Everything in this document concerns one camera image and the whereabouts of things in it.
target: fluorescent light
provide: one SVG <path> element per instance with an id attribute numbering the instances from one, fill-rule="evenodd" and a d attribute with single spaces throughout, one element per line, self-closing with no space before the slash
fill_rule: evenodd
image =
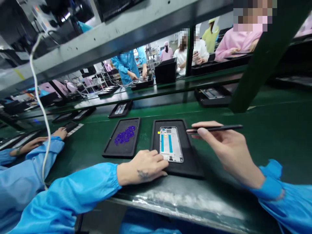
<path id="1" fill-rule="evenodd" d="M 64 22 L 64 21 L 65 21 L 65 20 L 67 20 L 67 19 L 68 19 L 68 17 L 70 17 L 70 16 L 71 16 L 71 13 L 70 13 L 70 12 L 68 12 L 68 13 L 67 13 L 67 15 L 65 15 L 65 19 L 64 19 L 64 18 L 62 18 L 62 19 L 61 19 L 61 21 L 62 21 L 62 22 Z"/>

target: blue sleeve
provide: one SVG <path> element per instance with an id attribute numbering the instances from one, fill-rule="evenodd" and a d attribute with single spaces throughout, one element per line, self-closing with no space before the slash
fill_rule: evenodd
<path id="1" fill-rule="evenodd" d="M 10 233 L 74 233 L 77 214 L 121 189 L 116 170 L 116 164 L 101 163 L 55 180 L 25 208 Z"/>
<path id="2" fill-rule="evenodd" d="M 250 189 L 261 206 L 292 234 L 312 233 L 312 186 L 280 181 L 282 166 L 270 160 L 260 167 L 266 180 L 261 189 Z"/>
<path id="3" fill-rule="evenodd" d="M 26 156 L 25 161 L 0 171 L 0 232 L 3 230 L 2 228 L 16 223 L 24 208 L 39 192 L 44 190 L 42 164 L 46 145 L 47 142 L 33 149 Z M 45 165 L 45 176 L 47 176 L 63 146 L 64 142 L 59 137 L 51 140 Z"/>
<path id="4" fill-rule="evenodd" d="M 126 69 L 126 68 L 121 64 L 121 62 L 119 61 L 119 59 L 118 59 L 117 56 L 112 57 L 112 58 L 111 58 L 111 62 L 113 63 L 113 65 L 115 66 L 115 68 L 116 68 L 119 72 L 122 72 L 122 73 L 124 73 L 124 74 L 127 74 L 128 69 Z"/>
<path id="5" fill-rule="evenodd" d="M 145 54 L 145 50 L 144 47 L 141 46 L 139 48 L 136 49 L 138 56 L 139 56 L 139 61 L 141 63 L 141 65 L 143 65 L 144 63 L 146 63 L 146 54 Z"/>
<path id="6" fill-rule="evenodd" d="M 6 165 L 13 162 L 16 157 L 10 156 L 10 152 L 15 149 L 5 149 L 0 151 L 0 165 Z"/>

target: blue strip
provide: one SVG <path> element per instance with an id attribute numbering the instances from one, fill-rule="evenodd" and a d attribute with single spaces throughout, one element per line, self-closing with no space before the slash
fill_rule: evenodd
<path id="1" fill-rule="evenodd" d="M 173 153 L 173 151 L 172 151 L 172 143 L 171 143 L 171 135 L 169 135 L 169 151 L 170 151 L 170 153 Z"/>
<path id="2" fill-rule="evenodd" d="M 163 152 L 163 135 L 162 135 L 162 152 Z"/>

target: white cable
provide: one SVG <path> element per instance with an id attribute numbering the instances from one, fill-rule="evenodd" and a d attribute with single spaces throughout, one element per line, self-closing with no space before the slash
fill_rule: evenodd
<path id="1" fill-rule="evenodd" d="M 32 52 L 30 54 L 30 59 L 29 59 L 29 63 L 30 63 L 30 68 L 32 70 L 32 74 L 33 74 L 33 79 L 34 79 L 34 82 L 35 82 L 35 93 L 36 93 L 36 98 L 37 98 L 37 101 L 39 103 L 39 106 L 43 112 L 43 116 L 44 116 L 44 119 L 45 119 L 45 126 L 46 126 L 46 129 L 48 131 L 48 146 L 46 148 L 46 153 L 45 153 L 45 158 L 43 160 L 43 165 L 42 165 L 42 182 L 45 186 L 45 190 L 47 190 L 47 186 L 46 186 L 46 183 L 45 183 L 45 163 L 46 163 L 46 160 L 47 160 L 47 157 L 48 157 L 48 154 L 49 154 L 49 150 L 50 150 L 50 144 L 51 144 L 51 132 L 50 132 L 50 127 L 49 127 L 49 123 L 48 123 L 48 119 L 46 117 L 46 112 L 45 112 L 45 109 L 40 101 L 40 98 L 39 98 L 39 94 L 38 94 L 38 81 L 37 81 L 37 76 L 36 76 L 36 73 L 35 73 L 35 70 L 33 68 L 33 55 L 36 51 L 36 48 L 38 47 L 39 45 L 39 42 L 41 40 L 41 38 L 43 37 L 44 34 L 40 33 L 38 35 L 38 38 L 37 38 L 37 41 L 35 43 L 35 45 L 33 46 L 32 48 Z"/>

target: tattoo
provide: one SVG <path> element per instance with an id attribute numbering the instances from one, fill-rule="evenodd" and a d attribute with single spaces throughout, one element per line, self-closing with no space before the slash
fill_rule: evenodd
<path id="1" fill-rule="evenodd" d="M 139 177 L 145 181 L 149 178 L 149 174 L 148 172 L 143 172 L 143 171 L 140 171 L 140 170 L 137 170 L 137 172 L 139 173 Z"/>

